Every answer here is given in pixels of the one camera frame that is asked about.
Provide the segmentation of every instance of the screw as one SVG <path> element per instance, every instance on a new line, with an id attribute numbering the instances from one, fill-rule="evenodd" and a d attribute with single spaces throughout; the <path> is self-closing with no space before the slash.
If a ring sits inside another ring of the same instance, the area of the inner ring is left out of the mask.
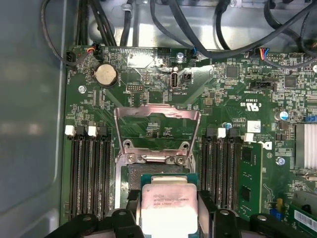
<path id="1" fill-rule="evenodd" d="M 129 155 L 128 162 L 130 162 L 130 163 L 135 162 L 135 157 L 133 155 Z"/>
<path id="2" fill-rule="evenodd" d="M 262 215 L 258 215 L 257 218 L 260 220 L 260 221 L 263 221 L 265 222 L 267 220 L 267 218 L 265 216 L 262 216 Z"/>
<path id="3" fill-rule="evenodd" d="M 282 157 L 278 157 L 276 163 L 277 165 L 285 165 L 285 159 Z"/>
<path id="4" fill-rule="evenodd" d="M 87 90 L 87 88 L 84 85 L 80 85 L 78 87 L 78 92 L 80 92 L 81 94 L 85 93 Z"/>
<path id="5" fill-rule="evenodd" d="M 178 61 L 182 61 L 182 60 L 184 60 L 184 58 L 185 58 L 185 56 L 184 56 L 183 53 L 178 52 L 178 53 L 176 54 L 176 59 L 177 59 Z"/>
<path id="6" fill-rule="evenodd" d="M 86 222 L 86 221 L 90 221 L 91 220 L 91 217 L 84 217 L 83 221 Z"/>
<path id="7" fill-rule="evenodd" d="M 229 212 L 227 210 L 221 210 L 220 213 L 225 216 L 229 215 Z"/>
<path id="8" fill-rule="evenodd" d="M 182 157 L 177 157 L 175 160 L 175 163 L 177 165 L 184 165 L 185 164 L 185 160 Z"/>
<path id="9" fill-rule="evenodd" d="M 231 0 L 230 6 L 235 6 L 236 4 L 237 4 L 237 1 L 236 1 L 236 0 Z"/>

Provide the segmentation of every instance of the capacitor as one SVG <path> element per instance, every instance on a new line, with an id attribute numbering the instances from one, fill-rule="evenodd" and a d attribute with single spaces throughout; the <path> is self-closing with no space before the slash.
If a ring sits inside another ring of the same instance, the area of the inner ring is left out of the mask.
<path id="1" fill-rule="evenodd" d="M 288 113 L 286 111 L 277 112 L 274 117 L 276 120 L 287 120 Z"/>
<path id="2" fill-rule="evenodd" d="M 282 157 L 277 157 L 276 164 L 277 165 L 285 165 L 285 159 Z"/>
<path id="3" fill-rule="evenodd" d="M 232 128 L 232 124 L 229 123 L 229 122 L 224 122 L 222 125 L 221 125 L 223 128 L 226 128 L 226 130 L 229 130 Z"/>
<path id="4" fill-rule="evenodd" d="M 108 63 L 98 65 L 94 76 L 96 81 L 104 88 L 112 87 L 118 81 L 117 71 Z"/>

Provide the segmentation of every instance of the ram slot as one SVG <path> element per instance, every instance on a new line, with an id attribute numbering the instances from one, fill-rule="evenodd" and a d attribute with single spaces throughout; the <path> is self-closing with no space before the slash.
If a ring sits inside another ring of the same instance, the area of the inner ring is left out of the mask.
<path id="1" fill-rule="evenodd" d="M 91 210 L 92 213 L 98 216 L 98 196 L 99 196 L 99 177 L 100 177 L 100 141 L 94 141 L 94 159 L 92 161 L 92 198 Z"/>
<path id="2" fill-rule="evenodd" d="M 221 198 L 222 198 L 222 204 L 221 207 L 227 208 L 228 205 L 228 182 L 230 180 L 230 172 L 228 171 L 229 167 L 229 141 L 227 138 L 223 140 L 223 147 L 222 147 L 222 193 L 221 193 Z"/>
<path id="3" fill-rule="evenodd" d="M 211 151 L 212 142 L 210 138 L 203 139 L 202 146 L 202 163 L 201 163 L 201 190 L 209 190 L 209 178 L 210 178 L 210 168 L 211 168 Z"/>
<path id="4" fill-rule="evenodd" d="M 223 207 L 223 198 L 222 198 L 222 190 L 223 190 L 223 149 L 224 149 L 224 141 L 222 139 L 217 142 L 217 156 L 214 158 L 217 161 L 217 180 L 216 180 L 216 204 L 219 208 Z"/>
<path id="5" fill-rule="evenodd" d="M 217 159 L 217 142 L 212 142 L 211 147 L 211 176 L 210 176 L 210 191 L 212 200 L 217 203 L 218 191 L 217 191 L 217 168 L 218 168 L 218 159 Z"/>
<path id="6" fill-rule="evenodd" d="M 91 137 L 89 141 L 89 162 L 88 162 L 88 178 L 87 178 L 87 213 L 92 213 L 92 199 L 93 199 L 93 186 L 94 186 L 94 175 L 95 175 L 95 170 L 94 170 L 94 162 L 96 160 L 96 142 L 93 137 Z"/>
<path id="7" fill-rule="evenodd" d="M 235 189 L 233 186 L 233 161 L 234 161 L 234 151 L 235 144 L 233 140 L 228 139 L 228 143 L 226 145 L 226 183 L 225 186 L 225 207 L 227 209 L 232 209 L 232 192 Z"/>
<path id="8" fill-rule="evenodd" d="M 102 151 L 102 181 L 101 181 L 101 198 L 102 198 L 102 218 L 106 217 L 109 211 L 109 182 L 110 182 L 110 142 L 107 138 L 101 141 Z"/>
<path id="9" fill-rule="evenodd" d="M 233 161 L 232 161 L 232 209 L 237 210 L 238 209 L 238 172 L 239 172 L 239 161 L 241 159 L 241 153 L 242 153 L 242 142 L 240 139 L 236 141 L 234 145 L 234 151 L 233 151 Z"/>
<path id="10" fill-rule="evenodd" d="M 77 209 L 78 214 L 84 213 L 84 203 L 85 203 L 85 173 L 86 173 L 86 157 L 87 157 L 87 143 L 86 139 L 83 139 L 79 142 L 80 150 L 79 150 L 79 175 L 78 175 L 78 190 L 79 194 L 77 195 Z"/>
<path id="11" fill-rule="evenodd" d="M 72 138 L 71 142 L 71 175 L 70 175 L 70 217 L 71 220 L 77 214 L 77 178 L 78 178 L 78 152 L 79 152 L 79 140 L 78 138 Z"/>

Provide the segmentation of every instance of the wire connector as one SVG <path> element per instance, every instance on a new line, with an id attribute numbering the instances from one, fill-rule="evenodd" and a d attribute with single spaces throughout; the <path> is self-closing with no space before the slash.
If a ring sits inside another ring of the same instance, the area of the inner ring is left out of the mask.
<path id="1" fill-rule="evenodd" d="M 132 14 L 133 6 L 129 3 L 124 3 L 121 5 L 122 10 L 129 11 Z"/>
<path id="2" fill-rule="evenodd" d="M 220 0 L 215 9 L 215 14 L 224 13 L 230 5 L 230 0 Z"/>

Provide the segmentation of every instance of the white label sticker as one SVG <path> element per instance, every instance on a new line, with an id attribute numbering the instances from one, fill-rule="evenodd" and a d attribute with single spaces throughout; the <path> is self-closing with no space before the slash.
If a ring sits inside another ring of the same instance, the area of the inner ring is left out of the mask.
<path id="1" fill-rule="evenodd" d="M 249 120 L 247 127 L 248 127 L 249 133 L 261 133 L 261 121 L 260 120 Z"/>
<path id="2" fill-rule="evenodd" d="M 305 216 L 304 214 L 296 210 L 294 211 L 294 218 L 300 223 L 303 223 L 305 226 L 317 232 L 317 222 L 315 222 L 313 219 L 309 218 L 308 216 Z"/>

